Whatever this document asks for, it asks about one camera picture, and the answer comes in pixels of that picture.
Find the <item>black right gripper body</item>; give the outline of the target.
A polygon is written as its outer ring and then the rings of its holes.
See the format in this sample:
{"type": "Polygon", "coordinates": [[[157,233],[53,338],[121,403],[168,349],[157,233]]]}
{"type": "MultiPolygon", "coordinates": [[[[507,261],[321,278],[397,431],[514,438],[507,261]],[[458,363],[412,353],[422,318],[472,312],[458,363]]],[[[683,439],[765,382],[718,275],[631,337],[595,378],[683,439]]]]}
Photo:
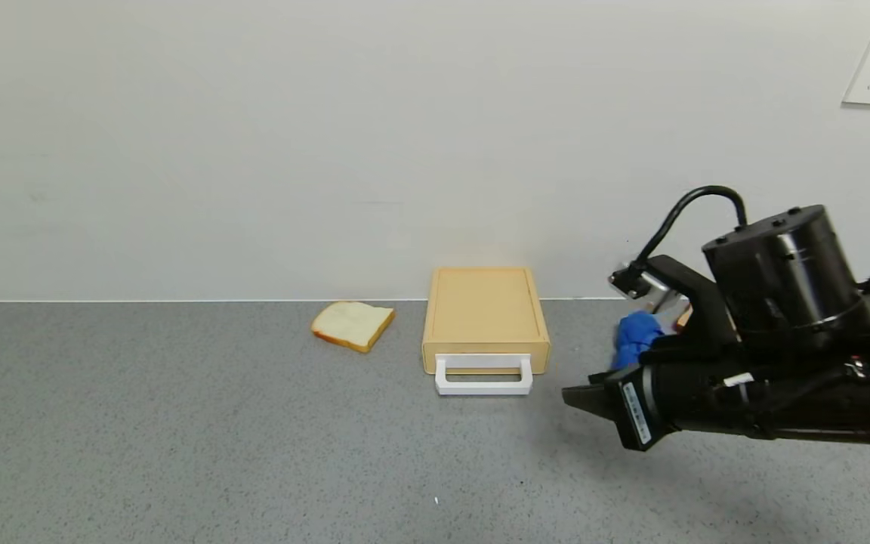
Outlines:
{"type": "Polygon", "coordinates": [[[649,355],[619,379],[615,426],[624,448],[647,451],[677,431],[717,430],[710,400],[716,357],[649,355]]]}

